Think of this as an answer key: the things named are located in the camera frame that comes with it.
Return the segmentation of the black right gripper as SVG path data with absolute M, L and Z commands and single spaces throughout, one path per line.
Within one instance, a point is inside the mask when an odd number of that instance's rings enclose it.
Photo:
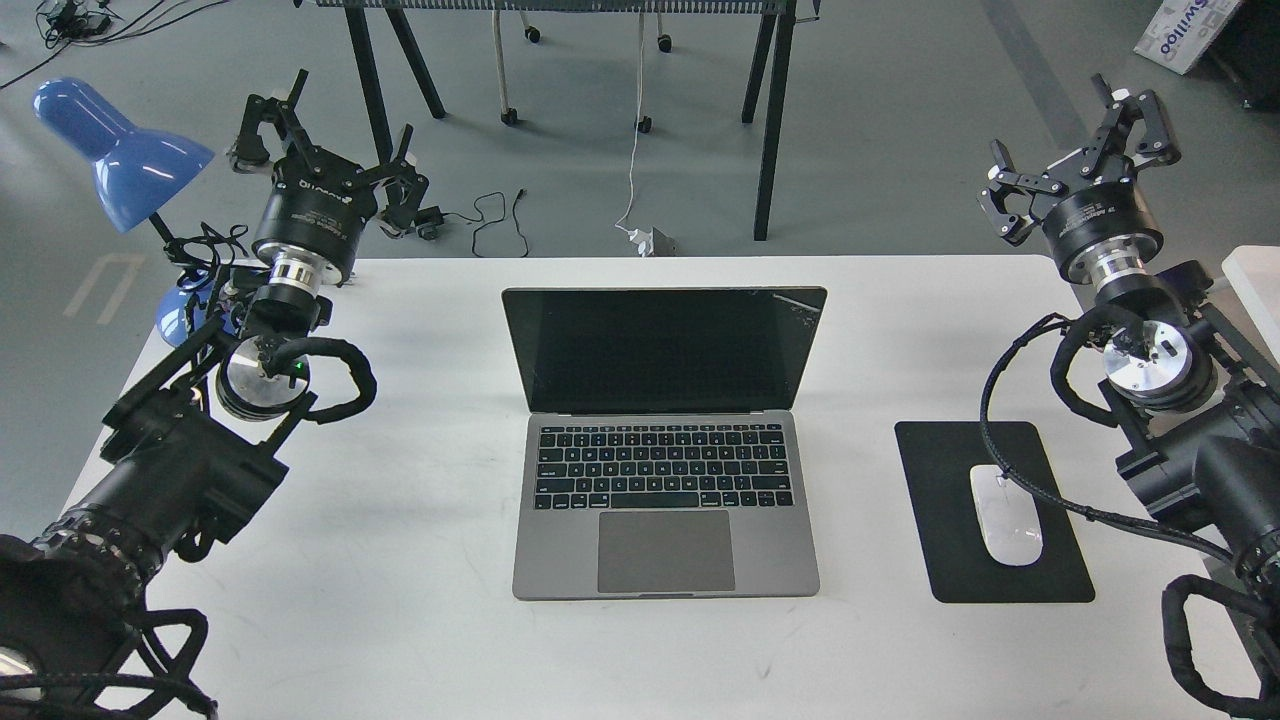
M 1073 284 L 1102 284 L 1097 258 L 1115 249 L 1129 252 L 1133 266 L 1160 252 L 1164 233 L 1137 177 L 1181 160 L 1166 106 L 1155 91 L 1112 88 L 1101 73 L 1091 83 L 1105 114 L 1082 150 L 1030 176 L 1016 170 L 1007 146 L 993 138 L 988 184 L 978 193 L 980 210 L 1010 246 L 1023 245 L 1041 224 L 1060 277 Z M 1037 215 L 1032 206 L 1039 197 L 1052 208 Z

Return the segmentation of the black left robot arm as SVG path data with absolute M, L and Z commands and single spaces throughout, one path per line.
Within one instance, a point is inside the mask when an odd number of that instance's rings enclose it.
M 150 222 L 184 270 L 188 331 L 104 416 L 109 473 L 37 538 L 3 537 L 5 719 L 151 719 L 172 702 L 215 719 L 191 678 L 207 619 L 148 609 L 148 583 L 172 553 L 197 562 L 247 525 L 284 480 L 276 452 L 298 424 L 376 397 L 365 355 L 316 336 L 332 315 L 321 290 L 349 279 L 369 222 L 420 229 L 429 183 L 411 126 L 371 168 L 312 142 L 296 113 L 306 78 L 287 97 L 250 96 L 228 152 L 239 173 L 271 172 L 257 266 L 195 256 L 159 218 L 209 149 L 136 126 L 77 78 L 35 94 L 36 117 L 93 168 L 111 223 Z

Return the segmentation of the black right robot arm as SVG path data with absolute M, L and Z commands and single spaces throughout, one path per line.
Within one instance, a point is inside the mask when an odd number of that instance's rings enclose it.
M 1042 316 L 991 370 L 979 433 L 991 460 L 1042 503 L 1089 521 L 1180 544 L 1226 564 L 1238 585 L 1179 577 L 1162 593 L 1164 644 L 1175 683 L 1231 717 L 1275 719 L 1277 710 L 1277 368 L 1216 307 L 1203 266 L 1158 274 L 1164 246 L 1137 178 L 1179 161 L 1166 108 L 1152 90 L 1093 86 L 1105 115 L 1092 138 L 1037 174 L 1019 172 L 1000 141 L 979 205 L 1012 246 L 1042 231 L 1060 277 L 1094 288 L 1075 319 Z M 1061 338 L 1050 382 L 1074 414 L 1120 429 L 1130 448 L 1119 475 L 1146 518 L 1065 500 L 1018 471 L 995 442 L 989 402 L 1016 354 L 1051 331 Z M 1257 697 L 1211 688 L 1196 666 L 1187 601 L 1199 596 L 1243 616 L 1256 650 Z

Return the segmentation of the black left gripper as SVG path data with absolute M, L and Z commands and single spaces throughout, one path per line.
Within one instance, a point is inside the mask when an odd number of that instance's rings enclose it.
M 265 174 L 271 169 L 271 192 L 253 238 L 255 255 L 271 264 L 287 249 L 303 250 L 323 260 L 324 282 L 344 283 L 372 217 L 388 237 L 419 233 L 428 223 L 430 214 L 421 205 L 429 179 L 408 159 L 411 124 L 403 127 L 396 155 L 362 173 L 367 187 L 356 186 L 352 172 L 357 167 L 348 161 L 325 168 L 320 147 L 296 111 L 307 78 L 308 72 L 298 69 L 285 97 L 251 94 L 246 99 L 229 163 L 238 174 Z M 261 126 L 270 126 L 280 140 L 282 155 L 275 160 L 262 140 Z M 379 211 L 372 188 L 387 196 Z

